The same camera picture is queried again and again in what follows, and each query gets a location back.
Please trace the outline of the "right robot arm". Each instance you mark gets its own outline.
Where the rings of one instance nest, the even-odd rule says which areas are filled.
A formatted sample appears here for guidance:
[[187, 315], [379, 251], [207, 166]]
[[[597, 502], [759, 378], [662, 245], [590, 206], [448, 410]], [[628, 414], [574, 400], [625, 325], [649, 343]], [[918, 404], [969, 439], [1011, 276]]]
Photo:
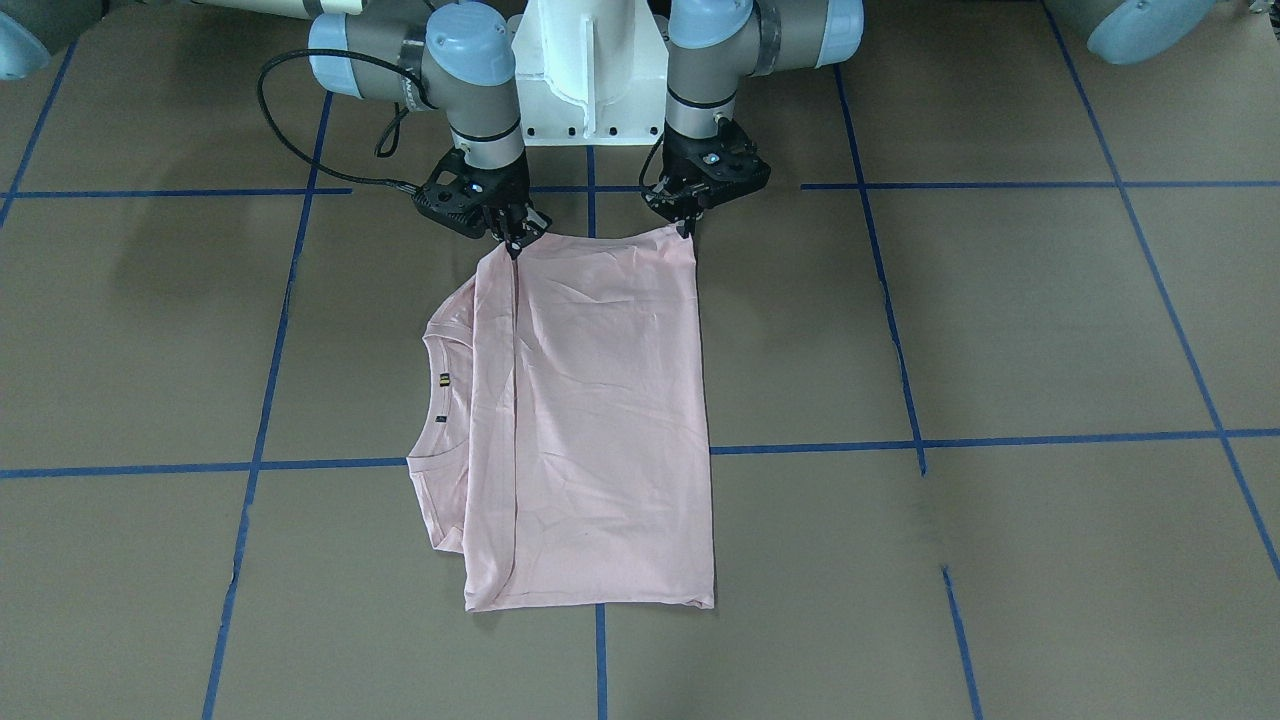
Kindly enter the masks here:
[[549, 228], [531, 199], [530, 173], [506, 18], [480, 1], [238, 1], [236, 9], [310, 23], [305, 49], [270, 59], [260, 78], [306, 60], [329, 92], [392, 102], [378, 146], [393, 154], [403, 119], [440, 111], [451, 149], [426, 181], [378, 177], [417, 211], [518, 256]]

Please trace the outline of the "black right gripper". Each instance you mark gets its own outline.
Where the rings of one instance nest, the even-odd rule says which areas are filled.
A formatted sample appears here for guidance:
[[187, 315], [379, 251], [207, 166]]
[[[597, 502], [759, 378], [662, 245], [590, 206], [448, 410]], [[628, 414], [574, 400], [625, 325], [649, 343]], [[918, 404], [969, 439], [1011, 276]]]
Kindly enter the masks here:
[[471, 240], [492, 236], [516, 260], [553, 223], [535, 209], [526, 152], [511, 164], [481, 169], [466, 163], [460, 149], [447, 152], [412, 195], [417, 211]]

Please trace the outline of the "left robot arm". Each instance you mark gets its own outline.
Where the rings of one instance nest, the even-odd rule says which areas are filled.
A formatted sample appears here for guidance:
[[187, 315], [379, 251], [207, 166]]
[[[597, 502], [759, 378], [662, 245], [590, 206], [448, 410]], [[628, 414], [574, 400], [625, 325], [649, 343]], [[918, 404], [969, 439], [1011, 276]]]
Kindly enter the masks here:
[[[1147, 61], [1189, 35], [1211, 1], [1051, 1], [1050, 13], [1114, 65]], [[673, 1], [666, 123], [650, 154], [660, 174], [646, 206], [685, 238], [705, 211], [763, 190], [771, 178], [735, 118], [748, 77], [850, 59], [865, 29], [860, 1]]]

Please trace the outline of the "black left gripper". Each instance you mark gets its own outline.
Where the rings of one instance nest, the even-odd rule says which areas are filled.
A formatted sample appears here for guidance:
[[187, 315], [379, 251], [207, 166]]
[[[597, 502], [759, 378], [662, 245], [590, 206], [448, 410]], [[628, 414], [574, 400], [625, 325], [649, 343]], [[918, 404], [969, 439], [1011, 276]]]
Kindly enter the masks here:
[[736, 120], [717, 120], [707, 138], [687, 137], [666, 126], [646, 156], [641, 178], [657, 152], [662, 155], [659, 178], [641, 183], [641, 197], [659, 217], [676, 223], [686, 240], [705, 211], [763, 190], [772, 173]]

